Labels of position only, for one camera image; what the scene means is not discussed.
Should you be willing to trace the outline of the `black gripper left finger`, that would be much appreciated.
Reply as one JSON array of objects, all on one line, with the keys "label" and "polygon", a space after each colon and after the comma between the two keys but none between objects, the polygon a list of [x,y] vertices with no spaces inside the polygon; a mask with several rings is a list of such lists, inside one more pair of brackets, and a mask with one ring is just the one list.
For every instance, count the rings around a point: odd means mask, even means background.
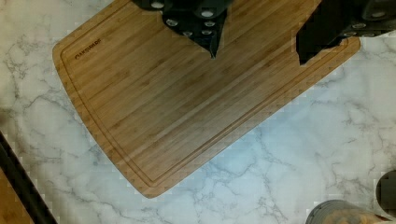
[{"label": "black gripper left finger", "polygon": [[132,0],[139,8],[159,11],[163,24],[207,50],[215,59],[228,7],[233,0]]}]

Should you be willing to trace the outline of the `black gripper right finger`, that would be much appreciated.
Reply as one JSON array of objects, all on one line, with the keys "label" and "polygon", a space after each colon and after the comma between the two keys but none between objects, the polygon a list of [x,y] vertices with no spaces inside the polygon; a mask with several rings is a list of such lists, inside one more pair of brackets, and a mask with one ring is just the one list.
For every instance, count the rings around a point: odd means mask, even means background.
[{"label": "black gripper right finger", "polygon": [[344,39],[395,30],[396,0],[321,0],[296,35],[299,63],[306,64]]}]

